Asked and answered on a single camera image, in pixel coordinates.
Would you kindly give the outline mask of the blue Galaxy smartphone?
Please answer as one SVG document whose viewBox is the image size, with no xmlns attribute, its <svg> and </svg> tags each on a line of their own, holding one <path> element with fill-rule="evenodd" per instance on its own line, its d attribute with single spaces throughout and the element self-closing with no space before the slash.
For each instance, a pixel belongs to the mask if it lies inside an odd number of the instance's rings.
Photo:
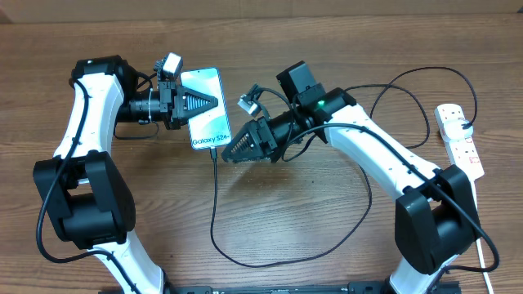
<svg viewBox="0 0 523 294">
<path fill-rule="evenodd" d="M 187 110 L 197 113 L 188 119 L 191 147 L 210 149 L 228 145 L 231 131 L 218 69 L 185 71 L 181 74 L 181 85 L 188 89 Z"/>
</svg>

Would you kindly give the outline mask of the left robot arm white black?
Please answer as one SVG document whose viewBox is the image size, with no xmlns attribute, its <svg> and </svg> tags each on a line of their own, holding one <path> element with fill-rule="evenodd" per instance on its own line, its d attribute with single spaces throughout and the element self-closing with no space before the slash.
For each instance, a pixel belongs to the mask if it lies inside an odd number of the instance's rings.
<svg viewBox="0 0 523 294">
<path fill-rule="evenodd" d="M 79 60 L 71 72 L 75 98 L 63 140 L 52 158 L 34 165 L 42 198 L 36 244 L 47 260 L 64 264 L 98 258 L 123 293 L 172 293 L 165 271 L 147 254 L 135 231 L 136 207 L 111 158 L 119 122 L 164 119 L 180 128 L 219 105 L 210 96 L 177 84 L 182 59 L 170 53 L 156 65 L 159 103 L 138 102 L 136 71 L 121 56 Z"/>
</svg>

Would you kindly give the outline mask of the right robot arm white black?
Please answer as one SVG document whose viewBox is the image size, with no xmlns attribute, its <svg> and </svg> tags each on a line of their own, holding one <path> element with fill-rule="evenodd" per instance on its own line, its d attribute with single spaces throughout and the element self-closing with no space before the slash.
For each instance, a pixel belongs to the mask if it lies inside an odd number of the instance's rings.
<svg viewBox="0 0 523 294">
<path fill-rule="evenodd" d="M 226 146 L 221 156 L 241 163 L 284 157 L 287 148 L 311 133 L 352 158 L 396 204 L 395 241 L 403 259 L 388 281 L 394 293 L 429 293 L 443 274 L 471 271 L 454 260 L 483 238 L 494 256 L 498 250 L 481 228 L 473 181 L 453 164 L 441 169 L 420 158 L 385 133 L 356 99 L 337 87 L 326 91 L 301 60 L 277 75 L 289 110 L 276 118 L 253 119 Z"/>
</svg>

